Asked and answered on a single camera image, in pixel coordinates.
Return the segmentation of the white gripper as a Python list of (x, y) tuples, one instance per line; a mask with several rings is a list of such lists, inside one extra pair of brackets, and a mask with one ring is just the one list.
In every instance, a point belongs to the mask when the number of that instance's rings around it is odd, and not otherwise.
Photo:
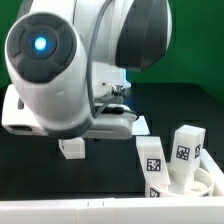
[(33, 112), (20, 99), (15, 87), (9, 85), (6, 89), (2, 107), (2, 126), (15, 135), (49, 136), (57, 139), (99, 138), (99, 139), (129, 139), (132, 137), (134, 115), (125, 105), (119, 105), (122, 114), (100, 114), (93, 124), (87, 128), (80, 128), (57, 133), (41, 126)]

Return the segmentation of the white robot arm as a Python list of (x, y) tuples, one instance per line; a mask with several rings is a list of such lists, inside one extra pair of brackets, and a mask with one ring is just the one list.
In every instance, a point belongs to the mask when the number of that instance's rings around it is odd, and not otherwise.
[(166, 53), (168, 0), (22, 0), (4, 46), (12, 134), (129, 139), (136, 114), (114, 69), (144, 71)]

